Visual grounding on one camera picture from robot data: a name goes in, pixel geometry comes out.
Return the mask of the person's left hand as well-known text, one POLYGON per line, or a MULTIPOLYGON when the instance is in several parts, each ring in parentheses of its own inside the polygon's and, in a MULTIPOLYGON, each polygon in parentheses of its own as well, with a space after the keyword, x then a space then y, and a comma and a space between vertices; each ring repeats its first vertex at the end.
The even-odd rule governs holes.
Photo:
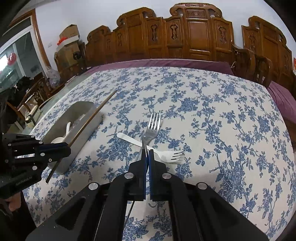
POLYGON ((17 193, 7 199, 5 199, 5 202, 8 202, 8 207, 11 212, 17 210, 21 206, 21 193, 17 193))

